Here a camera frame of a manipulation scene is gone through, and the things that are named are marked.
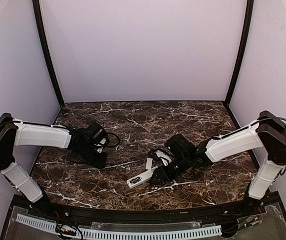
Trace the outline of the white remote control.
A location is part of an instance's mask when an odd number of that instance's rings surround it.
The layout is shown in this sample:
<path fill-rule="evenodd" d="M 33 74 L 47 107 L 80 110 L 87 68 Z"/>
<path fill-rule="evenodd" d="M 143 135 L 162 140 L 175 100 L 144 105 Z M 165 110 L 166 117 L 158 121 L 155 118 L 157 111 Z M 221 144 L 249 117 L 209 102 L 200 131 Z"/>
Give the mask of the white remote control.
<path fill-rule="evenodd" d="M 149 170 L 146 170 L 144 171 L 143 173 L 135 176 L 135 177 L 132 177 L 130 179 L 128 179 L 126 181 L 127 185 L 129 186 L 130 189 L 134 188 L 134 187 L 137 187 L 147 181 L 149 181 L 153 175 L 153 172 L 155 171 L 155 169 L 157 168 L 156 167 L 153 167 Z"/>

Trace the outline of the green AAA battery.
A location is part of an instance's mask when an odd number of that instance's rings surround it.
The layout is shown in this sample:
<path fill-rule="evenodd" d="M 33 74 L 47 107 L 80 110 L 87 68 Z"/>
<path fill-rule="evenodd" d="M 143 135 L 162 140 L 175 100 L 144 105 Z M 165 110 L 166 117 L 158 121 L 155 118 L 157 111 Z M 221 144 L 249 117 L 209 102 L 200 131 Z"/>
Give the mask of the green AAA battery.
<path fill-rule="evenodd" d="M 138 182 L 140 182 L 141 181 L 141 177 L 136 177 L 136 178 L 133 178 L 133 179 L 131 179 L 130 180 L 130 183 L 132 184 L 132 185 L 134 185 L 134 184 L 136 184 L 136 183 L 138 183 Z"/>

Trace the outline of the white battery cover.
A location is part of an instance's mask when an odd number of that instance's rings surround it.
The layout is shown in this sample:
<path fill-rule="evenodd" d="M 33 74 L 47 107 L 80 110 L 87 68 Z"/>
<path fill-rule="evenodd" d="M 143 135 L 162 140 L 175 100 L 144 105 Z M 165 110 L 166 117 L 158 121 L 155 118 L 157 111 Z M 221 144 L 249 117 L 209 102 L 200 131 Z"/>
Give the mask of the white battery cover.
<path fill-rule="evenodd" d="M 146 170 L 150 170 L 152 168 L 152 162 L 153 162 L 152 158 L 146 159 Z"/>

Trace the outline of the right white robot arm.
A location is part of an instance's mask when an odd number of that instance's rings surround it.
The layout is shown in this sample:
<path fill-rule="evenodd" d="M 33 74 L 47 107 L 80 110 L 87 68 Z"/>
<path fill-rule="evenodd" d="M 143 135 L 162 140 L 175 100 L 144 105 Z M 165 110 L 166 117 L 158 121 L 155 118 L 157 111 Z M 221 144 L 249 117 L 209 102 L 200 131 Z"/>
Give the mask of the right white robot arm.
<path fill-rule="evenodd" d="M 189 168 L 205 168 L 227 157 L 264 148 L 267 156 L 248 188 L 248 196 L 260 200 L 286 168 L 286 119 L 265 110 L 250 124 L 202 141 L 198 146 L 183 135 L 176 134 L 166 141 L 165 147 L 174 158 L 167 165 L 154 170 L 150 182 L 155 185 L 170 182 Z"/>

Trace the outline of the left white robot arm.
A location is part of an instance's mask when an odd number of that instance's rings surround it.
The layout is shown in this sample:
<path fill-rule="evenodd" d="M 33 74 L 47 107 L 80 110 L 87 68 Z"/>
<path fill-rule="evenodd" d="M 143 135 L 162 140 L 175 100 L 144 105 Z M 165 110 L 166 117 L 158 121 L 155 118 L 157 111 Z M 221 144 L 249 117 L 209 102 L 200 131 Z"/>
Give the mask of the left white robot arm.
<path fill-rule="evenodd" d="M 47 125 L 15 119 L 9 113 L 0 117 L 0 173 L 31 203 L 46 198 L 41 187 L 13 156 L 14 147 L 43 146 L 68 149 L 78 153 L 89 166 L 106 166 L 109 144 L 105 129 L 94 122 L 87 128 Z"/>

